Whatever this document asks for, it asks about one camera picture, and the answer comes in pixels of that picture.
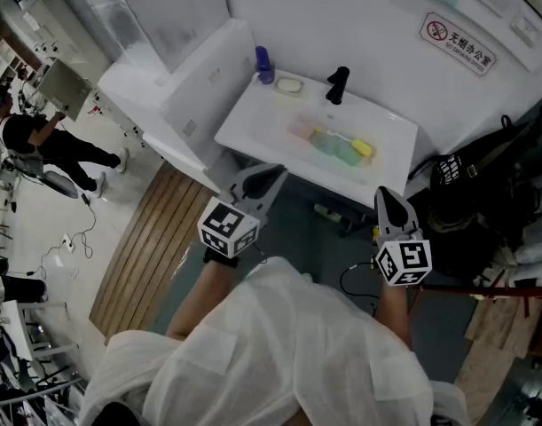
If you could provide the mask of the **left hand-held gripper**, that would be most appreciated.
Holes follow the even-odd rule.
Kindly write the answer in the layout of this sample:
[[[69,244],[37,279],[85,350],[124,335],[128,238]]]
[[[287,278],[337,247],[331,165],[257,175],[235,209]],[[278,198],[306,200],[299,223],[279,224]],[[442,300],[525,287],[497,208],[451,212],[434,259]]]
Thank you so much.
[[[197,224],[200,241],[229,259],[254,244],[287,177],[287,168],[276,163],[239,172],[230,191],[208,201]]]

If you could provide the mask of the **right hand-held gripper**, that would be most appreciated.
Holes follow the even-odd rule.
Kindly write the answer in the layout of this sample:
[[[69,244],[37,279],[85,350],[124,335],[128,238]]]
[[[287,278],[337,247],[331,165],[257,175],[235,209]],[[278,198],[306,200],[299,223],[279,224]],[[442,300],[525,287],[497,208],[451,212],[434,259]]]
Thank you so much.
[[[401,194],[379,186],[374,198],[380,227],[417,227],[412,204]],[[431,272],[431,247],[421,229],[385,240],[374,259],[389,286],[419,285]]]

